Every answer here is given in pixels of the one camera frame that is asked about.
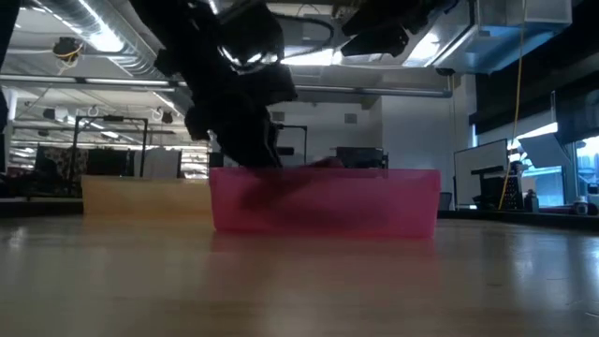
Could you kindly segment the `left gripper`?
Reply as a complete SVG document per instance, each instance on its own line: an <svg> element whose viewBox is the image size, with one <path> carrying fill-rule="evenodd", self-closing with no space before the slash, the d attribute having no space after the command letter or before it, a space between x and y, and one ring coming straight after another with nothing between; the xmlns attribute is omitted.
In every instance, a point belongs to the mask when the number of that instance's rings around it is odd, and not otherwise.
<svg viewBox="0 0 599 337"><path fill-rule="evenodd" d="M192 139L207 139L213 131L222 151L247 168L280 168L278 127L267 116L248 125L229 122L234 117L258 115L260 109L298 97L290 69L270 65L249 74L235 74L233 81L190 86L193 105L184 118Z"/></svg>

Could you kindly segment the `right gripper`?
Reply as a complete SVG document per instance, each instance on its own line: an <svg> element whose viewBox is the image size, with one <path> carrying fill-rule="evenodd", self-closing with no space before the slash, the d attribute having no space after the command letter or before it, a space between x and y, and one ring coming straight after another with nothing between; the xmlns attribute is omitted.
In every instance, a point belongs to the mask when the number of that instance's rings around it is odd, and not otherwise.
<svg viewBox="0 0 599 337"><path fill-rule="evenodd" d="M405 30L415 35L430 20L448 11L449 0L365 0L343 25L347 36L356 36L342 46L341 53L397 57L410 40Z"/></svg>

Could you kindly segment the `pink translucent plastic bin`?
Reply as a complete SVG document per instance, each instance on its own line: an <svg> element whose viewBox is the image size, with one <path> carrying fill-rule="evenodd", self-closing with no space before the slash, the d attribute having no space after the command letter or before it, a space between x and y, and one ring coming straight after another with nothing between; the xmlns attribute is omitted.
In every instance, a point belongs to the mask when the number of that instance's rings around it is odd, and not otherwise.
<svg viewBox="0 0 599 337"><path fill-rule="evenodd" d="M429 239L441 196L434 169L214 168L216 230Z"/></svg>

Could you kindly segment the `grey horizontal pipe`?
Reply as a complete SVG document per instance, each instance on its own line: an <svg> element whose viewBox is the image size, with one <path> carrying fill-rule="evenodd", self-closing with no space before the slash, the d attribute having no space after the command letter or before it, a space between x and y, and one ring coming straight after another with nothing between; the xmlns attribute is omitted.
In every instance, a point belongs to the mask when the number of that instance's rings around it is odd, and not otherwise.
<svg viewBox="0 0 599 337"><path fill-rule="evenodd" d="M0 74L0 81L14 83L32 83L32 84L78 84L78 85L96 85L96 86L121 86L121 87L143 87L147 89L166 89L166 88L184 88L187 87L185 81L161 81L161 80L141 80L141 79L111 79L111 78L87 78L87 77L65 77L65 76L41 76L41 75L20 75L20 74ZM426 90L426 89L404 89L404 88L360 88L347 86L326 86L326 85L296 85L299 92L323 92L346 95L388 95L388 96L414 96L414 97L433 97L449 98L453 92L450 90Z"/></svg>

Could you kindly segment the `grey ceiling box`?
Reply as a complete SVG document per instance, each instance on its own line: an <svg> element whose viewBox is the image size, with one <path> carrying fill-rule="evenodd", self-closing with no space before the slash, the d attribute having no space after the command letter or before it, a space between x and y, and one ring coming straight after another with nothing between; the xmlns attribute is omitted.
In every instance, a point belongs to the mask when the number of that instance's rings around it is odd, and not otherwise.
<svg viewBox="0 0 599 337"><path fill-rule="evenodd" d="M315 19L331 24L331 18L329 15L306 14L305 18ZM324 41L329 37L329 29L316 23L304 23L302 25L302 29L303 39L305 41Z"/></svg>

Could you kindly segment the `rectangular ceiling light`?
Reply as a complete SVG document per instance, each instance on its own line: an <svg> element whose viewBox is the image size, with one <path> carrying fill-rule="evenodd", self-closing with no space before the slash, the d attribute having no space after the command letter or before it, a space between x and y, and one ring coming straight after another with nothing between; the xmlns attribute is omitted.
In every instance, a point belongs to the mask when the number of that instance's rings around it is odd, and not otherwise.
<svg viewBox="0 0 599 337"><path fill-rule="evenodd" d="M287 66L331 66L334 61L334 49L324 49L308 54L286 57L282 64Z"/></svg>

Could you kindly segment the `black monitor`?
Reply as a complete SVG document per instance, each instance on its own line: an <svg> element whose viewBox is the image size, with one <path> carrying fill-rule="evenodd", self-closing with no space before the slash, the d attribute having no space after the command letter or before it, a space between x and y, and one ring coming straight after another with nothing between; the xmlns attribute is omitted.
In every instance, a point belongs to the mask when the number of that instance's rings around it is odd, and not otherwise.
<svg viewBox="0 0 599 337"><path fill-rule="evenodd" d="M372 147L337 147L336 157L349 169L387 169L388 156Z"/></svg>

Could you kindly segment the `black screen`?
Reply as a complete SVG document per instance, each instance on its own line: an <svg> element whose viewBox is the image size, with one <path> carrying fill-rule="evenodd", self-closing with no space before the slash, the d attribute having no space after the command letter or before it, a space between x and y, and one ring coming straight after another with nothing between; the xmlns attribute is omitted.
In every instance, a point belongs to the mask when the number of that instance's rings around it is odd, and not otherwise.
<svg viewBox="0 0 599 337"><path fill-rule="evenodd" d="M86 173L101 176L132 176L133 155L129 151L93 149L89 151Z"/></svg>

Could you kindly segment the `white board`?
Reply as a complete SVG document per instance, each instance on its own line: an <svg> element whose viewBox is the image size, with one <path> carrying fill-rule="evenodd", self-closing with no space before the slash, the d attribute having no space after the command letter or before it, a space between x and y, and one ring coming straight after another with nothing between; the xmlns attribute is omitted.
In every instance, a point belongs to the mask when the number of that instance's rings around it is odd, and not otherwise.
<svg viewBox="0 0 599 337"><path fill-rule="evenodd" d="M474 197L481 194L481 178L473 171L508 168L507 139L479 145L454 153L455 204L457 208L474 204Z"/></svg>

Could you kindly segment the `floral patterned panel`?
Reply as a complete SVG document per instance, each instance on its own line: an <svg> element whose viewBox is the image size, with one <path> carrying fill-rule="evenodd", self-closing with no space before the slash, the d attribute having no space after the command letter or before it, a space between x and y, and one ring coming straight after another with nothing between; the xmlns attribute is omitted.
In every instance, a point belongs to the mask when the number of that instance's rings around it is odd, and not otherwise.
<svg viewBox="0 0 599 337"><path fill-rule="evenodd" d="M52 195L79 197L89 154L89 150L39 146L34 165L37 181Z"/></svg>

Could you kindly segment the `black equipment stand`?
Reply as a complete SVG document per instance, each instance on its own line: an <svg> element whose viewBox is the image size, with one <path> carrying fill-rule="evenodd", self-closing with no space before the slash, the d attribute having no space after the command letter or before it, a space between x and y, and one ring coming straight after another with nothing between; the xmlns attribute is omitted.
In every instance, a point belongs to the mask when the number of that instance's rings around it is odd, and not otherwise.
<svg viewBox="0 0 599 337"><path fill-rule="evenodd" d="M523 211L524 201L521 189L519 162L503 166L479 168L471 171L478 179L480 192L473 202L483 211Z"/></svg>

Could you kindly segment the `white angled panel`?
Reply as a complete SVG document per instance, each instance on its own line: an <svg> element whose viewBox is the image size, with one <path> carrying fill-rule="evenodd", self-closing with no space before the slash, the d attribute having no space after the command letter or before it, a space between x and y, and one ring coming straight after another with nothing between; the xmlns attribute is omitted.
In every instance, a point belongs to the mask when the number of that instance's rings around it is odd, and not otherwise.
<svg viewBox="0 0 599 337"><path fill-rule="evenodd" d="M522 150L520 160L529 160L536 169L566 167L572 163L553 133L519 139L519 148Z"/></svg>

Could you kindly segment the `black metal rig frame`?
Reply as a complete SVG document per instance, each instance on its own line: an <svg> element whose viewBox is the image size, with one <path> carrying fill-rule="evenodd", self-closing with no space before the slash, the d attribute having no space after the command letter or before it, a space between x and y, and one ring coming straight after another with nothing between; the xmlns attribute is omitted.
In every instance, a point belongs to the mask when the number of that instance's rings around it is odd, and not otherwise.
<svg viewBox="0 0 599 337"><path fill-rule="evenodd" d="M105 116L81 116L78 115L75 117L75 127L73 133L73 140L71 145L71 157L69 161L69 172L68 172L68 180L69 182L73 181L74 167L75 167L75 159L78 150L78 138L79 133L82 131L86 131L85 126L82 130L80 130L80 122L83 120L88 120L89 122L93 122L97 119L101 119L105 122L114 122L114 123L124 123L125 121L131 122L143 122L143 131L142 131L142 143L141 143L141 159L139 166L139 177L142 178L144 174L144 165L145 165L145 156L146 156L146 147L147 147L147 138L149 131L149 120L147 118L136 118L136 117L124 117L118 115L105 115Z"/></svg>
<svg viewBox="0 0 599 337"><path fill-rule="evenodd" d="M308 162L308 158L307 158L308 126L307 125L283 125L283 124L276 124L275 126L279 132L281 132L282 130L285 130L285 129L299 129L299 130L303 131L302 159L303 159L303 164L306 164ZM277 150L277 154L280 156L292 156L295 154L295 149L293 147L277 146L276 150Z"/></svg>

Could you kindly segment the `large rectangular air duct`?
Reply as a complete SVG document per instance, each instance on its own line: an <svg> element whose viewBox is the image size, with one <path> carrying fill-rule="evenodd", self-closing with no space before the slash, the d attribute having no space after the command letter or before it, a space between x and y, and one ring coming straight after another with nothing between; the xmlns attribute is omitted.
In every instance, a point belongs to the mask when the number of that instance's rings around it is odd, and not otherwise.
<svg viewBox="0 0 599 337"><path fill-rule="evenodd" d="M489 74L568 27L572 0L460 0L412 37L403 67Z"/></svg>

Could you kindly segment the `black aluminium frame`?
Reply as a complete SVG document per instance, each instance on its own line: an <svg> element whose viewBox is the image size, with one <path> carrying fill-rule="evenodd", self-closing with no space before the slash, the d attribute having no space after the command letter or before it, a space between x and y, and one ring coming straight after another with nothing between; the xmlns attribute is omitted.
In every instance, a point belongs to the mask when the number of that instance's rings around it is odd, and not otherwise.
<svg viewBox="0 0 599 337"><path fill-rule="evenodd" d="M81 200L59 199L27 201L24 198L0 198L0 218L40 217L83 214ZM439 211L438 219L482 220L518 226L548 227L553 229L586 231L599 235L599 216L557 213Z"/></svg>

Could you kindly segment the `silver spiral duct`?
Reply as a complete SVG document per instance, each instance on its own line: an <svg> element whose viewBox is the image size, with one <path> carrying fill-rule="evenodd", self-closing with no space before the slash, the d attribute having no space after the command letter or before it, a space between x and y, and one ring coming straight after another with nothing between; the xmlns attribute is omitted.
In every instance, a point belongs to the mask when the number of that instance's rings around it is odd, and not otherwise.
<svg viewBox="0 0 599 337"><path fill-rule="evenodd" d="M104 54L129 77L167 79L155 66L156 53L110 0L33 0L64 23L86 46Z"/></svg>

